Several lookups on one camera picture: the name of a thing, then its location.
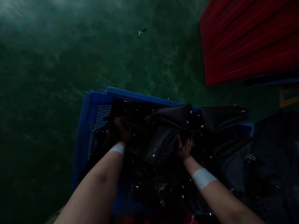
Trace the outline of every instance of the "forearm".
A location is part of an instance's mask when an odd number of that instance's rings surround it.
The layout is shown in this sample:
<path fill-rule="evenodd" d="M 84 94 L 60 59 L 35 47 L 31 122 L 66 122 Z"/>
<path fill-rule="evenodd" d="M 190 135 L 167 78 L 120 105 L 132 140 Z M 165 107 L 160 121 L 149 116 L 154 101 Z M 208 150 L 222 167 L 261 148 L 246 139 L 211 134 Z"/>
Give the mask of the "forearm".
<path fill-rule="evenodd" d="M 184 160 L 184 165 L 190 176 L 203 168 L 193 157 Z M 263 223 L 263 221 L 239 201 L 218 180 L 210 182 L 203 189 L 193 178 L 198 190 L 222 224 L 226 223 Z"/>
<path fill-rule="evenodd" d="M 122 164 L 119 152 L 108 152 L 81 181 L 55 223 L 108 223 Z"/>

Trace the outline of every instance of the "white wristband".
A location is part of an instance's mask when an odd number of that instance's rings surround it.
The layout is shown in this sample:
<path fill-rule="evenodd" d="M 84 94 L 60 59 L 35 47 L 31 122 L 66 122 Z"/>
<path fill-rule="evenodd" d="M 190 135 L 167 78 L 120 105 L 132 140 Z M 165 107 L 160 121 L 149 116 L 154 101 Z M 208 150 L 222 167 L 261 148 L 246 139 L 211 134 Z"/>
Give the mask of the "white wristband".
<path fill-rule="evenodd" d="M 122 156 L 125 154 L 125 148 L 121 144 L 114 145 L 108 152 L 116 151 L 119 152 Z"/>
<path fill-rule="evenodd" d="M 200 168 L 192 175 L 198 186 L 203 190 L 209 183 L 217 180 L 209 171 L 205 168 Z"/>

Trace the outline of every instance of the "debris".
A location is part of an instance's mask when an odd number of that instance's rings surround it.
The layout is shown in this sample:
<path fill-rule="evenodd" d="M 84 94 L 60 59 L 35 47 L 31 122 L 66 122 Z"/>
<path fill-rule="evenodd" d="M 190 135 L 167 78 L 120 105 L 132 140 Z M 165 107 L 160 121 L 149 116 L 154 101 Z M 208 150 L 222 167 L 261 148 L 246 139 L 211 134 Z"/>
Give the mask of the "debris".
<path fill-rule="evenodd" d="M 146 28 L 143 28 L 141 31 L 138 30 L 138 37 L 141 38 L 141 36 L 143 35 L 143 33 L 145 33 L 147 31 Z"/>

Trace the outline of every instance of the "bag buckle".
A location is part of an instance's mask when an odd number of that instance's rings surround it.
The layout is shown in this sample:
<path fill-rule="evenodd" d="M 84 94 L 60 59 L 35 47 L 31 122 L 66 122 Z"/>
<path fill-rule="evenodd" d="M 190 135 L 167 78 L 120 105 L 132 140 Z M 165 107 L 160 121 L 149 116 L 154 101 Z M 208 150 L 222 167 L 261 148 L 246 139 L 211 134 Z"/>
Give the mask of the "bag buckle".
<path fill-rule="evenodd" d="M 149 116 L 149 115 L 147 115 L 146 117 L 145 117 L 145 120 L 148 122 L 148 123 L 150 123 L 151 125 L 153 125 L 156 121 L 151 117 L 151 116 Z"/>
<path fill-rule="evenodd" d="M 162 205 L 162 207 L 165 207 L 165 202 L 163 200 L 160 201 L 160 204 Z"/>
<path fill-rule="evenodd" d="M 255 156 L 254 156 L 254 155 L 248 154 L 248 155 L 246 156 L 246 158 L 255 161 Z"/>

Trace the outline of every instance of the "green painted floor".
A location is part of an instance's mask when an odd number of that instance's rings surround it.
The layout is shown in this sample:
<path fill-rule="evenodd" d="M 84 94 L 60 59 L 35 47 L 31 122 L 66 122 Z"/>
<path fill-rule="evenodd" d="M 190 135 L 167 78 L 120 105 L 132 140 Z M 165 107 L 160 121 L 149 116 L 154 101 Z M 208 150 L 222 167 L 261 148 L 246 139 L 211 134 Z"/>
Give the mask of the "green painted floor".
<path fill-rule="evenodd" d="M 277 112 L 276 87 L 205 85 L 198 20 L 208 3 L 0 1 L 2 223 L 42 223 L 70 197 L 84 91 L 241 104 L 254 122 Z"/>

